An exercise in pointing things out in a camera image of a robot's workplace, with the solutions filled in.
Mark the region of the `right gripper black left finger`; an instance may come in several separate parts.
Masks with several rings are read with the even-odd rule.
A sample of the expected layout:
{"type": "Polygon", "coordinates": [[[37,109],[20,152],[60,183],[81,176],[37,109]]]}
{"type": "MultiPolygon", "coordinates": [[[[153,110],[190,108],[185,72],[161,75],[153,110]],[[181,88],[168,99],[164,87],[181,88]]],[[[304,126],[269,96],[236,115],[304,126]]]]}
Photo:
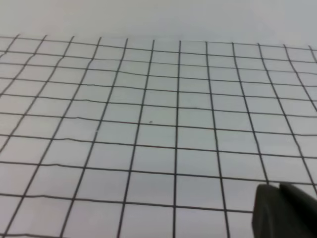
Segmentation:
{"type": "Polygon", "coordinates": [[[292,238],[294,211],[277,187],[260,184],[256,190],[252,228],[256,238],[292,238]]]}

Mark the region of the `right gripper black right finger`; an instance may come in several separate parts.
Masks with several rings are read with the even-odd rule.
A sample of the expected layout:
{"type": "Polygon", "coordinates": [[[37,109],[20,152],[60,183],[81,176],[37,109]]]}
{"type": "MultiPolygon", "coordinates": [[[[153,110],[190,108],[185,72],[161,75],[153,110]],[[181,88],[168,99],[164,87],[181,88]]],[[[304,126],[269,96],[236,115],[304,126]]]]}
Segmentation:
{"type": "Polygon", "coordinates": [[[281,183],[279,189],[291,204],[300,221],[317,237],[317,200],[289,183],[281,183]]]}

